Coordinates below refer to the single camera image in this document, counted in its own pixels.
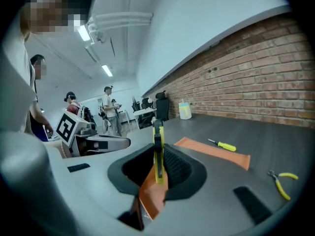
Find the white ceiling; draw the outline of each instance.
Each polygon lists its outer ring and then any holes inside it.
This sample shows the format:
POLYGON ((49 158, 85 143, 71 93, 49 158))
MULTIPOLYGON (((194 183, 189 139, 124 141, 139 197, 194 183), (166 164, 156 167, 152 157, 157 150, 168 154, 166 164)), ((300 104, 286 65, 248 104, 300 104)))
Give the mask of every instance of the white ceiling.
MULTIPOLYGON (((95 17, 100 14, 127 11, 153 13, 154 5, 155 0, 95 0, 92 14, 95 17)), ((82 87, 89 90, 89 86, 95 83, 106 85, 123 77, 133 76, 149 27, 107 30, 105 32, 107 41, 104 44, 97 42, 93 45, 100 59, 99 63, 95 63, 85 50, 86 43, 77 31, 68 30, 30 37, 26 43, 29 56, 42 54, 47 62, 47 75, 42 81, 36 82, 41 105, 48 100, 48 95, 62 99, 70 90, 76 91, 82 87), (116 56, 113 54, 110 38, 116 56), (112 78, 109 78, 101 68, 104 64, 110 67, 112 78)))

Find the white wall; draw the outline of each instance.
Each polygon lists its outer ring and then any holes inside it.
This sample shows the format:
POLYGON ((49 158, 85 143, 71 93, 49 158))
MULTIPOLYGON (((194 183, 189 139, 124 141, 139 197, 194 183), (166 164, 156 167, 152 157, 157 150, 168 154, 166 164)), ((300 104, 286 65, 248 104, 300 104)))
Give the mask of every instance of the white wall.
MULTIPOLYGON (((104 94, 105 86, 113 86, 111 98, 116 99, 119 104, 122 104, 121 110, 126 110, 130 119, 134 119, 133 110, 132 110, 132 97, 134 96, 137 101, 141 101, 141 95, 139 87, 136 81, 136 78, 131 77, 127 79, 122 79, 116 82, 112 82, 109 85, 102 84, 101 82, 94 81, 77 87, 76 89, 70 89, 73 91, 79 102, 83 101, 83 104, 86 104, 87 107, 94 105, 94 102, 97 101, 104 94)), ((62 115, 63 109, 67 107, 67 103, 62 102, 63 99, 55 99, 53 96, 48 98, 47 101, 40 102, 41 108, 45 110, 44 115, 49 120, 53 127, 57 127, 58 121, 62 115)))
POLYGON ((289 10, 286 0, 157 0, 137 70, 140 93, 218 40, 289 10))

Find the black rubber pad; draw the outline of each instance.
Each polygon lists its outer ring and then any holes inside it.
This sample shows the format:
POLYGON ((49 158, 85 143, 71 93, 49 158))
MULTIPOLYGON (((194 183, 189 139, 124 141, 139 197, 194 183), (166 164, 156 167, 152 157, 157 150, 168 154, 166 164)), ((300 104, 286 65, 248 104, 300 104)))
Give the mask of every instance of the black rubber pad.
POLYGON ((68 170, 70 172, 74 172, 74 171, 80 171, 80 170, 86 169, 88 167, 90 167, 89 164, 82 163, 82 164, 78 164, 78 165, 74 165, 74 166, 69 166, 68 170))
POLYGON ((272 215, 271 211, 246 186, 237 187, 233 191, 256 225, 272 215))

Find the white shirt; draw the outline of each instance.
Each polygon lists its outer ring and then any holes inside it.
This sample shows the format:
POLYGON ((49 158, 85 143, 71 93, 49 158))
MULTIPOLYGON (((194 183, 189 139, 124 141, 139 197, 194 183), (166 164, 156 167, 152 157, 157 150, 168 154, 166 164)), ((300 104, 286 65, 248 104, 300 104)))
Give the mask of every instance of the white shirt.
MULTIPOLYGON (((30 60, 26 48, 24 46, 24 37, 20 27, 20 12, 16 18, 12 21, 5 37, 3 38, 1 46, 4 55, 7 57, 12 67, 18 72, 23 80, 30 85, 32 90, 35 92, 34 81, 35 81, 35 70, 32 66, 32 78, 30 74, 30 60)), ((30 110, 24 113, 24 122, 21 125, 21 132, 32 133, 31 122, 30 122, 30 110)))
MULTIPOLYGON (((109 95, 105 94, 105 95, 103 96, 103 99, 102 99, 102 100, 103 100, 103 106, 107 106, 107 107, 113 106, 112 101, 111 101, 109 95)), ((107 114, 107 117, 115 117, 115 116, 116 116, 115 109, 106 110, 105 112, 106 112, 106 114, 107 114)))

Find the yellow pliers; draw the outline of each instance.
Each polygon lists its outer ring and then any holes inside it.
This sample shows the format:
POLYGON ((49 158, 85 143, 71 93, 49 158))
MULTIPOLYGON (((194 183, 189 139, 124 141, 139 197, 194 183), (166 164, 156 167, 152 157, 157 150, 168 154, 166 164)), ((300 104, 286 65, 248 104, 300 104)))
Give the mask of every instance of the yellow pliers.
POLYGON ((299 179, 299 177, 298 177, 297 175, 295 175, 295 174, 292 174, 292 173, 280 173, 280 174, 276 175, 276 174, 274 173, 274 171, 271 171, 271 170, 268 171, 268 175, 271 176, 271 177, 274 179, 274 181, 276 182, 276 186, 277 186, 277 188, 278 188, 280 194, 281 194, 286 200, 290 200, 291 198, 290 198, 290 197, 285 193, 285 191, 283 190, 283 188, 282 188, 282 186, 281 186, 281 184, 280 184, 280 182, 279 182, 279 180, 278 180, 278 177, 291 177, 291 178, 293 178, 293 179, 295 179, 295 180, 299 179))

